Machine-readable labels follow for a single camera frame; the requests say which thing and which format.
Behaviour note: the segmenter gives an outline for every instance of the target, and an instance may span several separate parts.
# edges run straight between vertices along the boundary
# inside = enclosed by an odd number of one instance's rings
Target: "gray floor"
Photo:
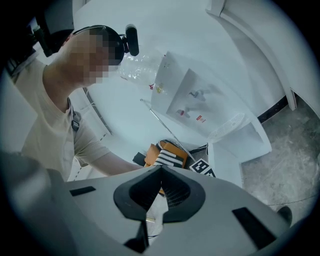
[[[272,152],[242,164],[244,189],[275,211],[287,205],[293,222],[304,218],[319,193],[320,120],[300,98],[263,128]]]

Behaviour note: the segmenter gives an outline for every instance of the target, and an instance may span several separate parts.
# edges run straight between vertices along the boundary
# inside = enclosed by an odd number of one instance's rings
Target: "white wall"
[[[230,35],[205,12],[208,0],[92,0],[74,16],[78,30],[103,24],[119,34],[127,24],[134,24],[140,45],[151,44],[165,54],[168,50],[203,61],[214,69],[258,116],[273,106],[284,92],[277,83],[252,84],[248,67]],[[137,148],[170,138],[170,134],[148,112],[139,99],[150,100],[148,87],[120,79],[104,79],[89,89],[95,105],[112,133]],[[161,116],[166,125],[189,148],[204,145],[206,139]]]

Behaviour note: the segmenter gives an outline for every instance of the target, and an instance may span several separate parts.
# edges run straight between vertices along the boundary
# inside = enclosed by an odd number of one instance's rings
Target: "person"
[[[34,60],[14,78],[15,86],[37,113],[22,153],[59,171],[65,181],[74,156],[82,167],[90,165],[107,176],[142,168],[110,152],[83,118],[76,132],[72,127],[69,95],[95,84],[120,63],[116,47],[103,27],[84,30],[68,38],[51,64]]]

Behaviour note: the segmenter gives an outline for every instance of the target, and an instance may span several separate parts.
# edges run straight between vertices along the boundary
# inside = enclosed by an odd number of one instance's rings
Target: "metal rod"
[[[178,138],[173,134],[172,131],[170,131],[170,129],[165,125],[164,122],[162,122],[162,120],[156,115],[156,113],[148,106],[148,104],[141,98],[140,99],[141,102],[143,102],[146,107],[149,109],[149,111],[155,116],[156,119],[158,119],[158,121],[163,125],[164,128],[166,128],[168,130],[168,132],[174,137],[174,139],[176,140],[176,142],[178,142],[178,144],[181,146],[181,148],[183,148],[183,150],[189,155],[189,157],[196,162],[196,159],[190,154],[190,152],[188,150],[185,149],[185,147],[181,144],[181,142],[178,140]]]

